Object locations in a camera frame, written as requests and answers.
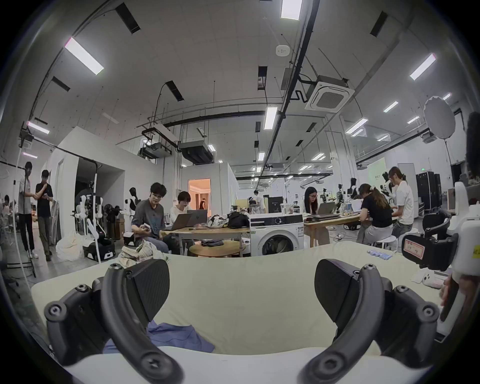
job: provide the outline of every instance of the black t-shirt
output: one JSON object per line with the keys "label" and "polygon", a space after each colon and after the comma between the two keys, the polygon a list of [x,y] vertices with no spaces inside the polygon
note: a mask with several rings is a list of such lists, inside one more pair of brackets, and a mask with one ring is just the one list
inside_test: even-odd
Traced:
{"label": "black t-shirt", "polygon": [[392,209],[380,208],[371,194],[363,199],[361,207],[368,209],[374,227],[385,228],[392,224]]}
{"label": "black t-shirt", "polygon": [[[36,185],[35,193],[40,192],[43,188],[43,184]],[[45,188],[43,194],[47,194],[49,197],[53,197],[52,187],[50,184]],[[36,202],[36,215],[38,217],[50,217],[50,201],[48,199],[39,198]]]}

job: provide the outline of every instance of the sticker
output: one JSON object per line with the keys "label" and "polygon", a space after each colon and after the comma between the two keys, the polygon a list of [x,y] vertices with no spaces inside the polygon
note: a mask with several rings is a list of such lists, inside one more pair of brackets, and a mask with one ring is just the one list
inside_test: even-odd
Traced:
{"label": "sticker", "polygon": [[472,259],[480,259],[480,245],[473,247]]}
{"label": "sticker", "polygon": [[423,245],[414,243],[412,240],[405,239],[403,250],[422,260],[423,253],[425,252],[425,247]]}

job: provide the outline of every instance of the jeans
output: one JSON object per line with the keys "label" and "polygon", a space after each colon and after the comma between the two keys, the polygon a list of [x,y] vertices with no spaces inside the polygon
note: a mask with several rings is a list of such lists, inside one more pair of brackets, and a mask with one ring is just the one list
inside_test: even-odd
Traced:
{"label": "jeans", "polygon": [[410,232],[412,230],[412,226],[413,224],[402,224],[399,223],[399,221],[397,220],[393,224],[392,235],[394,235],[398,239],[404,233]]}
{"label": "jeans", "polygon": [[30,244],[30,250],[34,250],[35,245],[33,244],[33,231],[32,231],[32,214],[18,214],[18,220],[20,222],[20,236],[22,237],[22,243],[24,244],[25,250],[28,252],[28,244]]}

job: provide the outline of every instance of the crumpled clothes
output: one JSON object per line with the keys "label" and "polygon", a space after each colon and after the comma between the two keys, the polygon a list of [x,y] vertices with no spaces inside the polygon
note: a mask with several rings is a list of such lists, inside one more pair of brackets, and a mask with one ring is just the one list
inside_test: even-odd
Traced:
{"label": "crumpled clothes", "polygon": [[152,258],[163,260],[168,259],[167,256],[159,251],[151,242],[142,240],[140,245],[135,249],[131,249],[126,246],[122,247],[119,255],[119,262],[123,268],[128,268],[132,265]]}
{"label": "crumpled clothes", "polygon": [[[156,347],[179,347],[199,352],[212,352],[215,349],[215,346],[201,337],[191,325],[157,325],[152,320],[148,323],[147,334]],[[103,353],[119,353],[112,339],[105,344]]]}

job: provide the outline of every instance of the round wooden table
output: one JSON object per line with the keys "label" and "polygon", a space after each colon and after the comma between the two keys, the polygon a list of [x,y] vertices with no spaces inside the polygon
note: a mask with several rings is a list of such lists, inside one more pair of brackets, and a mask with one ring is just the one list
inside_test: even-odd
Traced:
{"label": "round wooden table", "polygon": [[192,245],[189,251],[201,257],[226,257],[240,252],[240,242],[233,240],[223,240],[223,245],[216,247],[204,247],[201,244]]}

